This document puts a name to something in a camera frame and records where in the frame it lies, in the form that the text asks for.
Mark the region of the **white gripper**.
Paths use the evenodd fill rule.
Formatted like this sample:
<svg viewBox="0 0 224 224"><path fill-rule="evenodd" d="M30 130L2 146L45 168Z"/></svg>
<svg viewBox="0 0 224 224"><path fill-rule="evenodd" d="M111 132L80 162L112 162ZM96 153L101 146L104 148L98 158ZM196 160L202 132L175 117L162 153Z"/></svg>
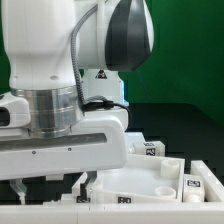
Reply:
<svg viewBox="0 0 224 224"><path fill-rule="evenodd" d="M96 172L88 171L126 164L128 115L123 110L88 113L67 135L57 138L31 137L29 121L25 100L0 96L0 180L10 180L22 204L27 193L23 178L87 172L80 184L80 197L87 202L87 190L97 178Z"/></svg>

